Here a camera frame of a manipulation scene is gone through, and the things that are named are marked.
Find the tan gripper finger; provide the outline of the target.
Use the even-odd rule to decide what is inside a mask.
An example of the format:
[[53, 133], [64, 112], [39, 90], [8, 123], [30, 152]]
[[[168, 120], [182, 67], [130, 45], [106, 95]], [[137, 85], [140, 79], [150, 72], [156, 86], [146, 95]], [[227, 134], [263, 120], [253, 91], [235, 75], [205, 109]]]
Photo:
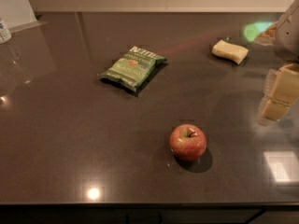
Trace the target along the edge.
[[270, 69], [259, 106], [260, 119], [278, 121], [298, 100], [299, 64], [285, 63], [278, 70]]

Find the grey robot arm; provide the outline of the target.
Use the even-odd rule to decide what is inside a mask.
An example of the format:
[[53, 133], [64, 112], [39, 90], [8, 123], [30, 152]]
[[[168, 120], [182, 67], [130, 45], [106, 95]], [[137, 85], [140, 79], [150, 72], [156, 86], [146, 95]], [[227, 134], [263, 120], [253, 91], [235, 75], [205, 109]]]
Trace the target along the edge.
[[299, 99], [299, 0], [278, 19], [274, 52], [285, 63], [266, 76], [258, 116], [263, 126], [282, 119]]

